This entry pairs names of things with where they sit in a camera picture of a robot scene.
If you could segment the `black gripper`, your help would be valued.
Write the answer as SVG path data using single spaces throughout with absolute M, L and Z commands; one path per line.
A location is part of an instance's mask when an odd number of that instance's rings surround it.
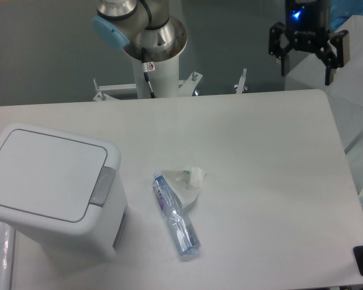
M 330 1 L 286 1 L 286 25 L 277 22 L 269 29 L 268 53 L 281 64 L 281 75 L 290 72 L 289 52 L 314 53 L 325 66 L 324 84 L 329 86 L 338 68 L 350 60 L 350 33 L 329 33 Z M 285 34 L 289 43 L 281 46 Z

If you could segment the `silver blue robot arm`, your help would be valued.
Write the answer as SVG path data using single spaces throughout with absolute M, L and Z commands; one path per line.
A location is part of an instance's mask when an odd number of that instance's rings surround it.
M 333 71 L 350 60 L 349 32 L 330 31 L 330 1 L 286 1 L 285 21 L 269 29 L 270 55 L 290 71 L 292 50 L 315 54 L 325 66 L 325 84 Z M 97 1 L 92 25 L 110 46 L 125 50 L 142 63 L 174 58 L 186 46 L 183 28 L 169 14 L 169 1 Z

